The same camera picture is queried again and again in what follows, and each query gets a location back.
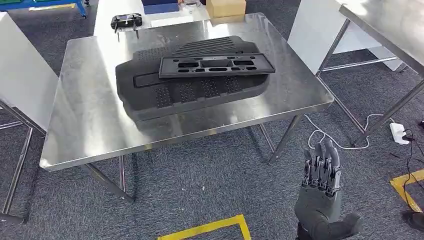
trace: robot finger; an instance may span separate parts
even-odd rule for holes
[[[319,158],[323,157],[323,149],[321,148],[321,143],[315,144],[315,156]]]
[[[320,183],[320,169],[323,163],[323,150],[321,148],[321,144],[315,144],[315,159],[312,163],[311,170],[311,186],[318,187]]]
[[[326,139],[324,141],[324,145],[325,145],[325,157],[331,158],[331,166],[339,167],[340,166],[339,153],[337,152],[336,147],[334,147],[333,142],[330,139]]]
[[[313,159],[308,149],[304,148],[303,154],[305,156],[305,166],[304,166],[304,176],[303,176],[302,186],[306,187],[311,184],[311,174],[312,174],[311,170],[312,170]]]
[[[330,139],[326,139],[324,142],[325,146],[325,154],[324,158],[322,159],[322,164],[319,165],[319,181],[318,181],[318,187],[325,191],[328,186],[328,181],[330,179],[330,171],[331,171],[331,161],[332,161],[332,150],[333,143]]]

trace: white panel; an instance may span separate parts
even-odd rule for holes
[[[59,78],[16,26],[0,13],[0,95],[47,130]]]
[[[152,20],[150,21],[150,25],[152,28],[157,28],[162,26],[168,26],[168,25],[174,25],[174,24],[185,24],[185,23],[191,23],[191,22],[193,22],[192,16],[179,16],[179,17],[165,18],[165,19],[159,19],[159,20]]]
[[[381,47],[381,44],[351,22],[334,50],[334,54]]]
[[[345,22],[335,0],[302,0],[288,44],[315,74]]]
[[[395,57],[395,55],[391,51],[387,50],[383,46],[370,48],[368,50],[372,54],[374,54],[378,59],[385,59],[385,58]],[[392,71],[396,71],[401,66],[401,64],[403,62],[401,60],[391,60],[391,61],[384,61],[383,63],[389,69],[391,69]]]
[[[348,0],[302,0],[288,38],[288,44],[315,74],[326,57],[346,17],[339,9]],[[334,53],[381,46],[351,23]]]

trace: power strip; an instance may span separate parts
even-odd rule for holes
[[[393,140],[396,143],[400,145],[405,145],[410,143],[409,141],[402,139],[402,137],[407,134],[402,124],[392,122],[390,123],[389,126],[390,126],[391,135],[393,136]]]

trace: gray carpet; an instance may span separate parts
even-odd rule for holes
[[[247,11],[265,13],[287,38],[298,5],[298,0],[248,0]],[[89,36],[94,13],[91,10],[86,22],[79,19],[76,9],[35,14],[19,10],[11,15],[58,72],[66,40]],[[34,22],[33,18],[38,19],[38,24],[30,23]],[[56,18],[60,24],[51,21]],[[368,51],[356,51],[335,55],[330,64],[370,58]],[[322,77],[361,120],[368,114],[382,113],[419,81],[411,70],[395,73],[382,63],[326,72]],[[424,117],[423,101],[424,95],[420,93],[393,117],[414,131],[421,146],[424,146],[424,132],[417,122]],[[309,116],[344,146],[359,134],[336,104]],[[0,122],[9,118],[0,114]],[[275,144],[289,122],[265,124]],[[108,192],[78,167],[53,173],[40,169],[43,139],[34,137],[11,211],[27,217],[27,224],[0,223],[0,239],[152,240],[243,214],[252,239],[294,240],[297,227],[294,205],[303,176],[301,146],[313,130],[303,118],[283,158],[273,165],[264,163],[271,152],[257,126],[131,154],[126,160],[126,173],[128,192],[136,198],[133,204]],[[25,132],[24,127],[16,127],[0,134],[0,203],[6,198]],[[364,231],[350,239],[422,239],[422,232],[409,228],[401,220],[401,212],[408,207],[389,183],[390,179],[407,173],[409,146],[394,143],[387,124],[369,139],[367,149],[339,150],[343,170],[342,215],[357,212],[364,217]],[[413,151],[416,158],[422,158],[416,146]],[[118,181],[117,159],[95,165]],[[416,171],[423,166],[413,160],[411,168]],[[415,183],[408,191],[424,207],[422,189]],[[233,226],[190,239],[242,237],[240,229]]]

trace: stainless steel table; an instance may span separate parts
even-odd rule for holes
[[[139,50],[237,35],[255,42],[274,64],[267,90],[256,97],[135,123],[118,97],[115,67]],[[262,13],[85,37],[68,42],[40,166],[57,171],[81,166],[122,198],[123,155],[264,122],[293,118],[275,149],[278,158],[302,114],[327,108],[333,97]],[[121,188],[91,163],[120,157]]]
[[[316,76],[322,81],[320,74],[325,72],[328,60],[342,39],[343,35],[352,22],[358,25],[367,34],[380,42],[390,52],[395,54],[406,65],[424,77],[424,1],[422,0],[367,0],[352,1],[341,6],[339,12],[347,17],[343,27],[334,40],[325,60],[320,66]],[[345,67],[354,67],[367,64],[354,63]],[[364,129],[352,113],[333,94],[335,101],[342,110],[349,116],[352,122],[359,128],[362,135],[354,141],[358,144],[379,129],[394,113],[408,103],[415,95],[424,89],[424,80],[408,92],[401,100],[396,102],[383,116],[368,130]]]

